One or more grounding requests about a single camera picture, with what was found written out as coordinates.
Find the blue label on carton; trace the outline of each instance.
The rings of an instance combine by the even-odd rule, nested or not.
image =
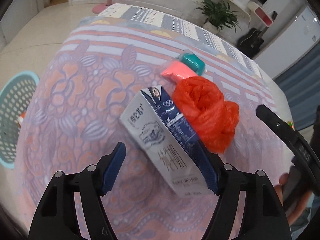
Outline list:
[[[176,140],[191,157],[190,151],[193,144],[199,140],[197,133],[193,130],[184,115],[179,111],[167,92],[161,87],[148,88],[149,93],[141,91],[163,123],[168,127]]]

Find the bedspread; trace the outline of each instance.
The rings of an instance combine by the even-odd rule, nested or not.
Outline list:
[[[36,206],[58,170],[80,172],[110,154],[118,141],[127,156],[113,190],[102,198],[119,240],[201,239],[218,197],[179,198],[145,153],[120,125],[119,116],[140,89],[173,83],[161,77],[162,64],[184,50],[205,63],[205,78],[225,99],[240,106],[240,122],[221,158],[237,169],[263,169],[272,183],[282,173],[282,142],[256,116],[258,104],[275,111],[264,82],[234,59],[181,35],[123,19],[87,19],[74,30],[49,63],[23,122],[17,146],[17,198],[21,218],[30,227]],[[89,238],[79,195],[76,209],[82,236]],[[236,236],[243,206],[232,231]]]
[[[215,48],[261,77],[259,67],[255,61],[213,33],[178,17],[152,9],[121,3],[109,6],[98,16],[126,19],[180,33],[182,37],[188,37]]]

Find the refrigerator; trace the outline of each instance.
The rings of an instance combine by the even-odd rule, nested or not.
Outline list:
[[[319,39],[319,20],[307,6],[254,60],[274,79],[307,54]]]

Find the plastic basket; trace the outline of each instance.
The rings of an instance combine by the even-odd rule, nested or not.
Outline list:
[[[13,169],[20,128],[17,117],[26,111],[39,77],[32,71],[15,75],[0,92],[0,163]]]

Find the blue gripper pad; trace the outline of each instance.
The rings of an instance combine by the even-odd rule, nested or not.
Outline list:
[[[198,166],[199,170],[201,171],[204,180],[207,183],[208,189],[212,190],[213,193],[217,194],[219,190],[218,174],[215,171],[214,167],[211,165],[211,162],[199,141],[197,141],[194,144],[190,154],[194,163]]]
[[[112,187],[116,181],[119,170],[125,158],[125,145],[121,143],[114,153],[112,160],[110,161],[109,166],[103,173],[103,181],[101,186],[101,191],[105,195],[108,191],[112,190]]]

